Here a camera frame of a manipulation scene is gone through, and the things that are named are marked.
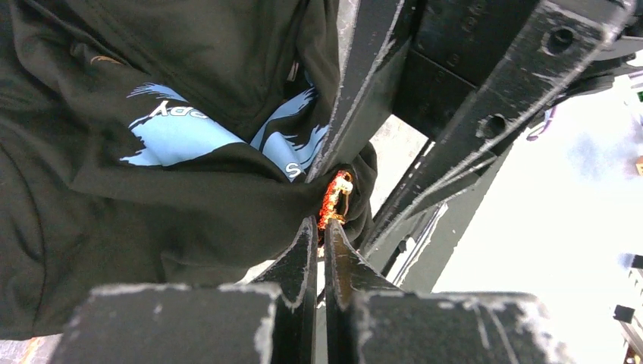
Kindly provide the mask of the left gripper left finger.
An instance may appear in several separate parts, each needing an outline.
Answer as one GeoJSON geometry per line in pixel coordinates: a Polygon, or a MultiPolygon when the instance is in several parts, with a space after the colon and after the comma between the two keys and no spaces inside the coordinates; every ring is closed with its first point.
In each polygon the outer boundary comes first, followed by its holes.
{"type": "Polygon", "coordinates": [[[269,363],[314,363],[317,306],[318,228],[313,216],[304,218],[288,248],[255,283],[276,284],[269,363]]]}

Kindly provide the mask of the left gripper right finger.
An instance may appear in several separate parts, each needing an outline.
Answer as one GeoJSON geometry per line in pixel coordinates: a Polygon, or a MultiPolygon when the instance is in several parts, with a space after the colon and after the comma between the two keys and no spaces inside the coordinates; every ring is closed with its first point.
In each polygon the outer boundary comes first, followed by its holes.
{"type": "Polygon", "coordinates": [[[326,224],[324,248],[328,361],[364,363],[362,348],[373,335],[369,295],[401,290],[352,247],[336,219],[326,224]]]}

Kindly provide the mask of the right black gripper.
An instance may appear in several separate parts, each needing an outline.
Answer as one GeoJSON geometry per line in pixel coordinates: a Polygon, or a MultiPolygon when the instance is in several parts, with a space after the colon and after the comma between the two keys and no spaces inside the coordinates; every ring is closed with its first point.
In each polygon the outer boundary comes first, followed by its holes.
{"type": "Polygon", "coordinates": [[[400,286],[448,200],[474,186],[529,123],[636,72],[642,3],[358,1],[341,29],[349,42],[340,47],[340,85],[306,179],[350,163],[393,103],[396,117],[426,135],[361,249],[400,286]]]}

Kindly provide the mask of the orange butterfly brooch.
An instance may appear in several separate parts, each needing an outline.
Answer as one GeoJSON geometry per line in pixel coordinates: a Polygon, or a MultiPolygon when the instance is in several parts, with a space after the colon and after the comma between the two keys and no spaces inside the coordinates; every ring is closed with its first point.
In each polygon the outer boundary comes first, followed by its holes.
{"type": "Polygon", "coordinates": [[[330,220],[337,220],[340,224],[346,223],[352,192],[352,174],[349,171],[339,170],[329,183],[322,200],[317,224],[319,231],[324,231],[330,220]]]}

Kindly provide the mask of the black t-shirt garment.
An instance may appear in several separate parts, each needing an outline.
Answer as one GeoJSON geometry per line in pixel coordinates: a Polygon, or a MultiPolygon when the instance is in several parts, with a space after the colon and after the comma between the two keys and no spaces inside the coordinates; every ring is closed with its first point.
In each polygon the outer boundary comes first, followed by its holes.
{"type": "Polygon", "coordinates": [[[1,337],[106,284],[212,285],[280,255],[340,81],[336,1],[1,3],[1,337]]]}

